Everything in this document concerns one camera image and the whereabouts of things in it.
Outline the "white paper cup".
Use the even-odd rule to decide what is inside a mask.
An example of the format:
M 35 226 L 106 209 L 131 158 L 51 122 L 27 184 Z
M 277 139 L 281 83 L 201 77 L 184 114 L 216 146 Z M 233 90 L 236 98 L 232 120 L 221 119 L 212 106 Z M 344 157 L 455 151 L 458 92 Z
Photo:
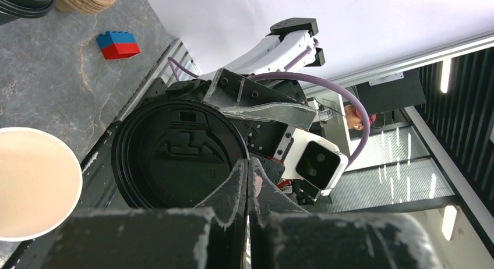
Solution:
M 33 128 L 1 129 L 1 241 L 21 242 L 60 226 L 83 187 L 74 152 Z

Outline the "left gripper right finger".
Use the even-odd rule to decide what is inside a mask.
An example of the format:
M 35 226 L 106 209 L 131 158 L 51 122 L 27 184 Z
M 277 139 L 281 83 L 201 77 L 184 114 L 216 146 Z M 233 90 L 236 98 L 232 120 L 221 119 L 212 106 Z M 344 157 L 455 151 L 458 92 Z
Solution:
M 311 214 L 283 194 L 260 161 L 248 166 L 253 268 L 441 268 L 408 214 Z

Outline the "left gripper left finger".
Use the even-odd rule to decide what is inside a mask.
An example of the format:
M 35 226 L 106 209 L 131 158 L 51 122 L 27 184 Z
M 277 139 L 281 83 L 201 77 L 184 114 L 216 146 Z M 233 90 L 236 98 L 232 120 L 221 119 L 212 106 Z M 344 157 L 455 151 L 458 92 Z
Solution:
M 244 268 L 247 169 L 239 160 L 194 208 L 76 213 L 41 268 Z

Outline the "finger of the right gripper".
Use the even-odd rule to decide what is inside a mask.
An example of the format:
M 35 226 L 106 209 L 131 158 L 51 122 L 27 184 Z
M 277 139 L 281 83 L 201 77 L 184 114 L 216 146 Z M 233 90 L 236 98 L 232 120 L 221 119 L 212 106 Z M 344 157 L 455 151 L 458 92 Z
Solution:
M 219 69 L 202 103 L 228 118 L 276 121 L 308 130 L 316 110 L 258 82 L 226 69 Z

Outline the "black coffee lid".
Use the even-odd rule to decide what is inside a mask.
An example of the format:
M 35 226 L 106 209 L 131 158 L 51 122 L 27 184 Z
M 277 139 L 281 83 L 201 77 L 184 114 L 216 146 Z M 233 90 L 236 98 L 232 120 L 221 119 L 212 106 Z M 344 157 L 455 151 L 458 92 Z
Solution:
M 189 208 L 249 156 L 235 125 L 201 102 L 164 99 L 135 109 L 112 143 L 112 171 L 132 208 Z
M 1 25 L 17 19 L 38 19 L 47 15 L 55 0 L 1 0 Z

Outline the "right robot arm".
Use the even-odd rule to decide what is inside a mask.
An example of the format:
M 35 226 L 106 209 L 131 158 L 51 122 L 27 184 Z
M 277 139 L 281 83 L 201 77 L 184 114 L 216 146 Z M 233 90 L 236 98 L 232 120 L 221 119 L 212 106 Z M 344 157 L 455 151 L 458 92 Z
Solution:
M 324 64 L 315 35 L 315 19 L 278 22 L 254 48 L 216 72 L 176 82 L 165 98 L 205 103 L 229 118 L 249 151 L 284 166 L 276 177 L 305 179 L 301 163 L 308 157 L 309 132 L 317 111 L 300 86 L 299 71 Z

